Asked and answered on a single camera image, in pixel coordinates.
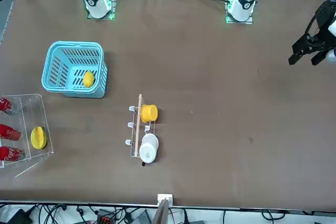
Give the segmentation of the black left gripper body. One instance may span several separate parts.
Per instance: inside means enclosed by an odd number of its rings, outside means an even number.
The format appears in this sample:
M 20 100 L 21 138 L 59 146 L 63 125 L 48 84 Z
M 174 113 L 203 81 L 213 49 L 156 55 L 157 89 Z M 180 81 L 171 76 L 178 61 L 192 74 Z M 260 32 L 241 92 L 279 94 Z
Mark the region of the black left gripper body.
M 335 1 L 324 1 L 315 12 L 318 33 L 314 40 L 331 40 L 335 38 Z

